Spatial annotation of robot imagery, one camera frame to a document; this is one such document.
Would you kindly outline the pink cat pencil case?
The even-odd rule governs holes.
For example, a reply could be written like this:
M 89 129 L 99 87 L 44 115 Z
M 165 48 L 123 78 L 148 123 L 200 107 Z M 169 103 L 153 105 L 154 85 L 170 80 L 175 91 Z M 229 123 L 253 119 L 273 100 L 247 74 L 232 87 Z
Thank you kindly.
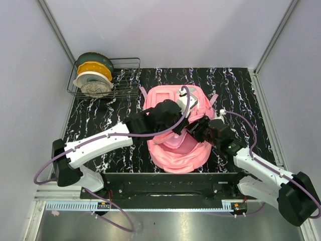
M 171 133 L 167 139 L 163 142 L 163 145 L 170 149 L 177 149 L 181 146 L 186 138 L 187 133 L 182 133 L 181 135 Z

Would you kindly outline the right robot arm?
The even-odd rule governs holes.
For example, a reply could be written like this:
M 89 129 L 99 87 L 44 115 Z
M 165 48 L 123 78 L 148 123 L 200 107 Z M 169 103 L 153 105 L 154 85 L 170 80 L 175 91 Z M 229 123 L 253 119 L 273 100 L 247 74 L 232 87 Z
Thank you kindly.
M 222 120 L 203 117 L 188 125 L 187 131 L 196 141 L 211 144 L 218 154 L 248 172 L 228 186 L 230 197 L 245 195 L 261 200 L 294 226 L 301 226 L 314 217 L 315 211 L 320 212 L 320 199 L 306 174 L 293 174 L 257 156 Z

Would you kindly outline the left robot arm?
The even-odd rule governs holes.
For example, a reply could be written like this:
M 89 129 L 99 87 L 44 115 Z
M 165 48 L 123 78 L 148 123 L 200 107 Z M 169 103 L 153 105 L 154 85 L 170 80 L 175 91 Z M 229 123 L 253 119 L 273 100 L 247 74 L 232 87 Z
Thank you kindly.
M 85 167 L 85 163 L 105 153 L 151 140 L 170 131 L 181 133 L 189 123 L 188 118 L 195 104 L 187 97 L 180 97 L 177 101 L 166 99 L 88 138 L 68 143 L 61 139 L 54 141 L 52 159 L 57 185 L 81 186 L 89 189 L 96 198 L 104 198 L 108 194 L 104 178 Z

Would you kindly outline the pink student backpack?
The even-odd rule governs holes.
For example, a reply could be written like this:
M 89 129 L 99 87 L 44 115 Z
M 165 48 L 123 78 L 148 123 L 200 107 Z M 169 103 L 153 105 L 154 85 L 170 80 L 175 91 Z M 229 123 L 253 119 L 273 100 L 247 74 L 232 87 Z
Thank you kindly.
M 213 94 L 209 99 L 202 89 L 195 85 L 188 85 L 197 90 L 198 104 L 191 109 L 188 118 L 189 124 L 203 118 L 217 118 L 213 104 L 218 98 L 218 94 Z M 144 109 L 155 107 L 158 103 L 170 99 L 176 101 L 179 97 L 177 91 L 181 89 L 180 85 L 159 85 L 146 91 L 140 87 L 140 91 L 144 97 Z M 172 131 L 155 136 L 152 140 L 147 141 L 148 150 L 151 159 L 156 166 L 168 173 L 183 174 L 189 173 L 203 166 L 211 153 L 212 146 L 207 142 L 197 142 L 186 129 L 183 133 L 187 133 L 185 140 L 177 149 L 170 149 L 163 145 L 167 137 L 173 133 Z

